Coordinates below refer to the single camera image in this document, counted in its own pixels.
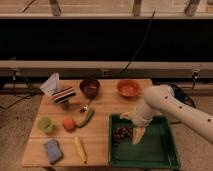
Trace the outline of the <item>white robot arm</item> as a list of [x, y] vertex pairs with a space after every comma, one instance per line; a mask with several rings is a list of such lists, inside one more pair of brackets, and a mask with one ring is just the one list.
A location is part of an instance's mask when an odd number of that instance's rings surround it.
[[136, 127], [147, 127], [158, 112], [176, 117], [199, 136], [213, 144], [213, 115], [188, 106], [175, 98], [168, 85], [150, 86], [143, 91], [143, 99], [134, 108], [120, 115]]

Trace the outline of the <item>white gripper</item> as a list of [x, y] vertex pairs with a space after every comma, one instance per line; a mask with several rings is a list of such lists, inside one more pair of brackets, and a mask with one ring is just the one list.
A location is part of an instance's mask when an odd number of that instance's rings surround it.
[[[131, 120], [136, 127], [147, 127], [154, 116], [154, 110], [148, 106], [135, 106], [131, 112], [122, 113], [120, 119]], [[134, 128], [132, 143], [138, 144], [146, 129], [145, 128]]]

